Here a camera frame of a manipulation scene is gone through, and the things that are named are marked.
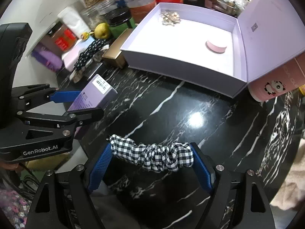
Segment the box lid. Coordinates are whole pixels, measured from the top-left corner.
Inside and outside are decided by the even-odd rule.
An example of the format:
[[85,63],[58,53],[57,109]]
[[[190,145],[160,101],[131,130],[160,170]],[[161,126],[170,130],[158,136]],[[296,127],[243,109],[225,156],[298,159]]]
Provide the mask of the box lid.
[[252,0],[238,23],[248,82],[305,51],[305,26],[289,0]]

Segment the purple package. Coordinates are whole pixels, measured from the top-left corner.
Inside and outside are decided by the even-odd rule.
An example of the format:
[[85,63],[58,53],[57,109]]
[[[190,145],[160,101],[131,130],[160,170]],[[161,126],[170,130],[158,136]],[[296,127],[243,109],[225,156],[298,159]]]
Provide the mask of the purple package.
[[32,51],[32,56],[36,58],[38,62],[45,65],[48,69],[55,72],[60,70],[63,65],[60,57],[40,43],[38,43]]
[[[95,107],[105,109],[116,95],[117,91],[99,74],[96,74],[77,96],[68,111]],[[82,135],[79,137],[79,134],[82,134],[79,132],[80,128],[81,127],[78,127],[76,129],[75,134],[77,134],[78,137],[75,137],[75,139],[80,139],[82,137]]]

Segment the pink canister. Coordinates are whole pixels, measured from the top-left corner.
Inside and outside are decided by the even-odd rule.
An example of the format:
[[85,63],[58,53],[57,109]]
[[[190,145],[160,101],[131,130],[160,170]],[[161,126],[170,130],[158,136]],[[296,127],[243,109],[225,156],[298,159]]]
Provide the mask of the pink canister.
[[266,101],[305,84],[305,53],[251,82],[248,89],[258,101]]

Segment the black marble table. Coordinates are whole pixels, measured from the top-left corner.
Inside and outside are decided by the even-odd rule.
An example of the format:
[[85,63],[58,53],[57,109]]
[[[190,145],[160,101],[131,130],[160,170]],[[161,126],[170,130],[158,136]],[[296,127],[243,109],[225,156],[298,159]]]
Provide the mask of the black marble table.
[[[61,77],[62,89],[82,89],[86,84],[71,84]],[[130,68],[110,68],[103,78],[118,96],[81,141],[89,157],[111,134],[132,138],[137,144],[196,142],[216,164],[240,172],[255,170],[272,200],[302,134],[304,105],[297,90],[258,103],[247,90],[231,99]],[[209,198],[192,168],[157,174],[115,158],[104,181],[142,228],[195,228]],[[229,199],[222,228],[228,225],[233,202]]]

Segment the white barcode label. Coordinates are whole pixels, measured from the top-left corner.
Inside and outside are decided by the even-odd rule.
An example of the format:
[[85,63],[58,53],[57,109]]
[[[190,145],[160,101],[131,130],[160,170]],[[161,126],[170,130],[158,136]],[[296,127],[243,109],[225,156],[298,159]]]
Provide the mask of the white barcode label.
[[100,75],[95,78],[93,84],[102,94],[105,94],[106,91],[111,87],[109,83],[107,83]]

